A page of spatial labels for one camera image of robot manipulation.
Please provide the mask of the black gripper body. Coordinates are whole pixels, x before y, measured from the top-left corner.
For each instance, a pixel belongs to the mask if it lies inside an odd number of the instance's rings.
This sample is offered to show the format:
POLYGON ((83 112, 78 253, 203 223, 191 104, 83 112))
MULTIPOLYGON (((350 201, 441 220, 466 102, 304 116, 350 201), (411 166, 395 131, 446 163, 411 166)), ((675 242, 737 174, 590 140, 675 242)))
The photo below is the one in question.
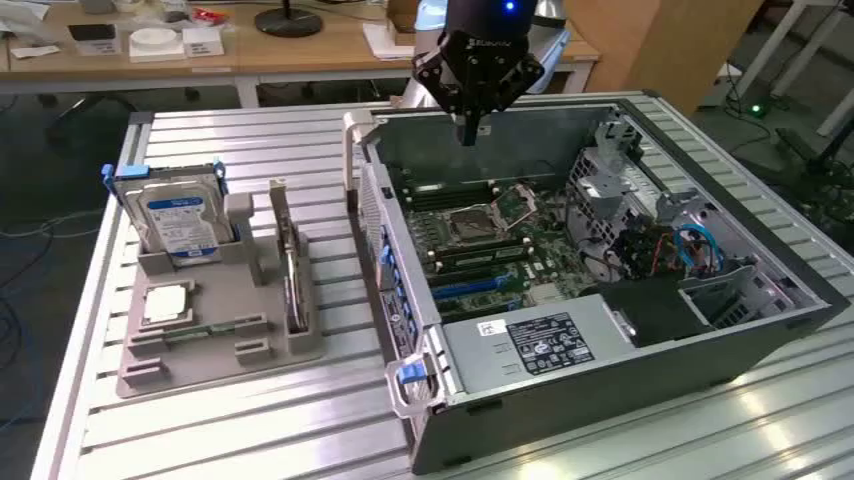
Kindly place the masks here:
POLYGON ((529 32, 535 13, 533 1, 451 1, 447 5, 446 27, 442 37, 461 37, 453 59, 455 80, 470 93, 470 68, 482 58, 507 57, 530 53, 529 32))

